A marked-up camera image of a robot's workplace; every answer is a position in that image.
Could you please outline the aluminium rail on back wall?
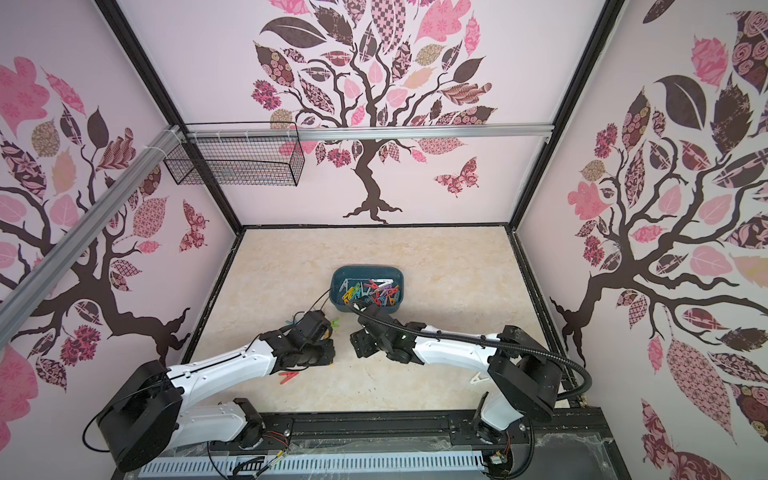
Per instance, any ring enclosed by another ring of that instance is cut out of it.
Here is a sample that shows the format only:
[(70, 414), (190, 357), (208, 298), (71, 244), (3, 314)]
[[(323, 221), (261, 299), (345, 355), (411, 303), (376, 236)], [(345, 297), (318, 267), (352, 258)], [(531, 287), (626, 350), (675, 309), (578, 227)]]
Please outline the aluminium rail on back wall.
[(287, 129), (210, 129), (193, 130), (188, 126), (186, 138), (190, 141), (224, 141), (229, 139), (288, 140), (288, 141), (337, 141), (337, 140), (380, 140), (380, 139), (426, 139), (426, 138), (488, 138), (488, 137), (544, 137), (549, 138), (554, 126), (542, 123), (522, 124), (481, 124), (481, 125), (439, 125), (439, 126), (396, 126), (396, 127), (350, 127), (350, 128), (287, 128)]

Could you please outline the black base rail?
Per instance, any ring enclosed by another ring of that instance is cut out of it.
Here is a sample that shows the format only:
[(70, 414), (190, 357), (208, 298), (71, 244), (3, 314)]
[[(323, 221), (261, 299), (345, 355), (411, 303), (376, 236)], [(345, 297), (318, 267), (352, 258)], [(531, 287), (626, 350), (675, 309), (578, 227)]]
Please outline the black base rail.
[(223, 433), (204, 433), (191, 429), (193, 437), (184, 447), (207, 443), (234, 452), (297, 448), (319, 441), (415, 439), (445, 440), (452, 447), (496, 450), (508, 445), (524, 445), (531, 437), (539, 440), (549, 434), (596, 435), (611, 437), (602, 411), (598, 408), (557, 409), (548, 422), (517, 420), (504, 432), (493, 433), (480, 423), (475, 410), (258, 413), (246, 418), (243, 433), (230, 440)]

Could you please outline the teal plastic storage box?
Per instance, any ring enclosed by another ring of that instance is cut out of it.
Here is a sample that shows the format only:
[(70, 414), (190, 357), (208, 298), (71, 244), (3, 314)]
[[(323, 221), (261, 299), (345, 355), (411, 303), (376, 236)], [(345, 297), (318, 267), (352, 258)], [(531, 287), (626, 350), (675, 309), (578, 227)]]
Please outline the teal plastic storage box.
[(350, 312), (350, 306), (358, 301), (381, 307), (394, 313), (404, 299), (405, 276), (391, 266), (347, 265), (332, 275), (329, 299), (341, 312)]

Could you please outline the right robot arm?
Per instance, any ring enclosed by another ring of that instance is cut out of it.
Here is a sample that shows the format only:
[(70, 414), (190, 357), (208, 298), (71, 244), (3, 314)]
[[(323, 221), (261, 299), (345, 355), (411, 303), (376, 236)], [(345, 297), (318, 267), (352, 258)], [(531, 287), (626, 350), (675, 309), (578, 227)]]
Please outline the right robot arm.
[(418, 322), (403, 324), (375, 304), (352, 310), (361, 329), (350, 341), (360, 358), (381, 351), (401, 364), (447, 365), (486, 375), (496, 391), (479, 405), (478, 429), (502, 432), (523, 418), (552, 419), (562, 368), (522, 329), (506, 326), (500, 334), (464, 335)]

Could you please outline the yellow clothespin pile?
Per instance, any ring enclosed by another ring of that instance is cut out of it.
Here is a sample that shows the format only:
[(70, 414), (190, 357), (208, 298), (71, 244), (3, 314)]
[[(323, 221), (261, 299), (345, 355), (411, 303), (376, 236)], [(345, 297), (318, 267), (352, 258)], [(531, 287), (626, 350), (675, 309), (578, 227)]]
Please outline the yellow clothespin pile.
[(356, 287), (352, 287), (348, 289), (342, 297), (343, 302), (345, 304), (348, 304), (350, 301), (356, 298), (357, 293), (358, 293), (358, 289)]

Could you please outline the aluminium rail on left wall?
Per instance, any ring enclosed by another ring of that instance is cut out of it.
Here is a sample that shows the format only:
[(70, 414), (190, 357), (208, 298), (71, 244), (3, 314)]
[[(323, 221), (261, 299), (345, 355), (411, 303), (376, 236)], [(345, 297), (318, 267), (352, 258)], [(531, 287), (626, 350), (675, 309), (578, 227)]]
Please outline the aluminium rail on left wall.
[(1, 304), (1, 344), (6, 345), (32, 315), (49, 291), (70, 270), (90, 242), (127, 202), (130, 195), (151, 171), (181, 144), (183, 134), (177, 126), (169, 125), (152, 140), (138, 158), (119, 176), (68, 233), (42, 258), (20, 285)]

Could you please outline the white clothespin near right base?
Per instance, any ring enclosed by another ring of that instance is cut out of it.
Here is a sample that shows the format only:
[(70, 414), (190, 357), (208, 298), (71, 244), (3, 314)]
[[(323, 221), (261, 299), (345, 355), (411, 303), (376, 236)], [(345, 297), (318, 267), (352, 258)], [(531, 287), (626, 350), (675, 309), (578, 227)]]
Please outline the white clothespin near right base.
[(489, 377), (488, 377), (487, 375), (485, 375), (485, 374), (483, 374), (483, 373), (480, 373), (480, 372), (478, 372), (478, 373), (476, 373), (476, 374), (475, 374), (475, 375), (474, 375), (474, 376), (473, 376), (473, 377), (470, 379), (470, 384), (471, 384), (471, 385), (477, 385), (477, 384), (480, 384), (480, 383), (482, 383), (482, 382), (485, 382), (485, 381), (488, 381), (488, 380), (489, 380)]

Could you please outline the aluminium rail on wall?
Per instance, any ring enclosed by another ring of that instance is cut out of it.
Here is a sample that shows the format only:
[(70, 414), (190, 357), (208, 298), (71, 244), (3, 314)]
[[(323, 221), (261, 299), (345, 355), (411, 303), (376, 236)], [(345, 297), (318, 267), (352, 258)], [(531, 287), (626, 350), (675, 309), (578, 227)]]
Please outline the aluminium rail on wall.
[(70, 270), (90, 242), (127, 202), (130, 195), (151, 171), (181, 144), (183, 134), (177, 126), (169, 125), (152, 140), (138, 158), (119, 176), (68, 233), (42, 258), (20, 285), (1, 304), (1, 344), (6, 345), (32, 315), (49, 291)]
[(287, 129), (210, 129), (193, 130), (188, 126), (186, 138), (190, 141), (224, 141), (229, 139), (288, 140), (288, 141), (337, 141), (337, 140), (380, 140), (380, 139), (426, 139), (426, 138), (488, 138), (488, 137), (544, 137), (549, 138), (554, 126), (542, 123), (522, 124), (481, 124), (481, 125), (439, 125), (439, 126), (396, 126), (396, 127), (350, 127), (350, 128), (287, 128)]

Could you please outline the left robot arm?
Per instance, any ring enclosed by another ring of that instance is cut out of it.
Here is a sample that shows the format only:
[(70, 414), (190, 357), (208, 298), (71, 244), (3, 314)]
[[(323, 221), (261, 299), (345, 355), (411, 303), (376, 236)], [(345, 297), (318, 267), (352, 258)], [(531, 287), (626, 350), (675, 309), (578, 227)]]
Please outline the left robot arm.
[(256, 378), (330, 365), (335, 355), (332, 333), (331, 322), (315, 310), (205, 360), (140, 365), (95, 417), (117, 470), (138, 470), (169, 449), (194, 444), (257, 446), (268, 432), (248, 399), (213, 406), (204, 400)]

